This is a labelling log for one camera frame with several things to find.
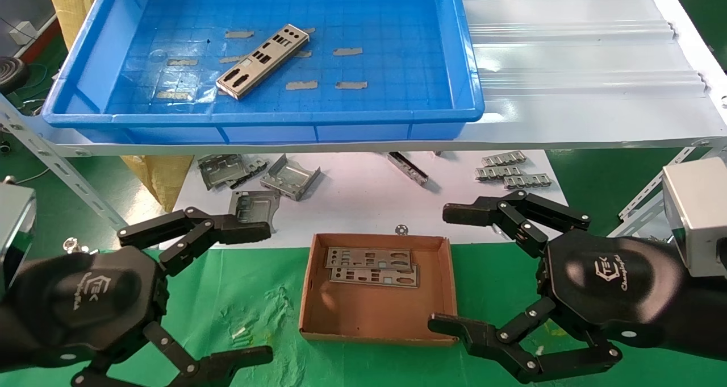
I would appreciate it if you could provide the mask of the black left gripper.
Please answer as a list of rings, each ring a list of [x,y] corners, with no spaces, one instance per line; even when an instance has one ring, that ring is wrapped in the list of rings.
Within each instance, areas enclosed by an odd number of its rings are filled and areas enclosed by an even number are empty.
[[[169,386],[228,386],[239,369],[273,361],[273,349],[250,347],[193,359],[159,324],[169,298],[166,275],[181,273],[214,244],[270,237],[267,222],[240,222],[233,214],[189,207],[122,227],[120,245],[133,247],[26,262],[2,297],[2,370],[91,360],[72,386],[138,386],[107,371],[111,362],[125,361],[151,342],[179,370]],[[172,239],[176,242],[159,255],[158,264],[138,250]]]

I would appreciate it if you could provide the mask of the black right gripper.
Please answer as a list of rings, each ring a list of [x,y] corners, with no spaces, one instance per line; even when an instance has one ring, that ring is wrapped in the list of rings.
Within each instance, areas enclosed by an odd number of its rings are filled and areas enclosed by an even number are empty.
[[[586,232],[587,214],[524,190],[447,203],[442,217],[458,226],[496,226],[530,257],[544,258],[541,293],[547,297],[504,327],[459,315],[428,319],[431,332],[459,338],[470,356],[498,362],[521,384],[608,371],[621,360],[608,340],[726,357],[725,278],[693,277],[673,245],[593,236]],[[565,234],[548,244],[536,223]],[[522,348],[520,342],[550,317],[587,348],[540,356]]]

